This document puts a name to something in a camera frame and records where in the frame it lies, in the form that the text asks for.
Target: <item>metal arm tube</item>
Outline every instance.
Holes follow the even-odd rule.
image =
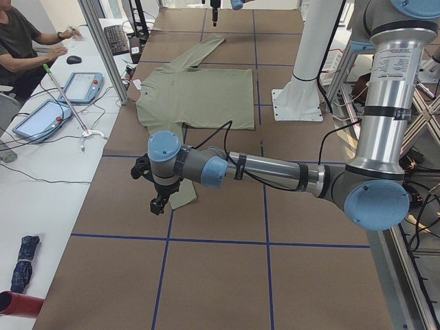
[[[436,33],[422,28],[384,31],[371,38],[376,47],[356,156],[347,169],[383,179],[402,178],[400,148],[424,46]],[[393,111],[401,115],[390,115]]]
[[[235,163],[237,163],[240,154],[231,152],[229,156]],[[232,162],[228,162],[226,176],[234,177],[236,170],[236,166]],[[307,187],[304,191],[312,193],[316,197],[320,195],[324,186],[324,166],[308,168],[308,177],[302,177],[300,164],[298,163],[248,155],[246,158],[245,170],[260,177],[262,180],[278,185],[281,188],[296,189],[300,180],[306,179]]]

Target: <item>folded umbrella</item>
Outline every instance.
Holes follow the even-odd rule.
[[[32,276],[32,259],[34,259],[38,236],[25,236],[21,239],[19,257],[12,275],[11,292],[22,294]]]

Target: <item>red cylinder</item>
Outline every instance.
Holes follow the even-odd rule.
[[[44,299],[11,291],[0,293],[0,314],[22,318],[38,318]]]

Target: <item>tablet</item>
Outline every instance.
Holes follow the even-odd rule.
[[[64,93],[73,105],[88,105],[98,95],[103,82],[99,72],[74,72],[63,88]]]
[[[72,116],[63,103],[47,100],[16,125],[12,132],[29,141],[41,142],[50,137]]]

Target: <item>person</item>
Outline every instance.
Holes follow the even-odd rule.
[[[11,5],[11,0],[0,0],[0,85],[14,87],[17,100],[28,98],[45,75],[43,64],[51,65],[67,53],[65,47],[55,46],[38,56],[32,41],[55,45],[75,35],[80,36],[76,29],[41,33]]]

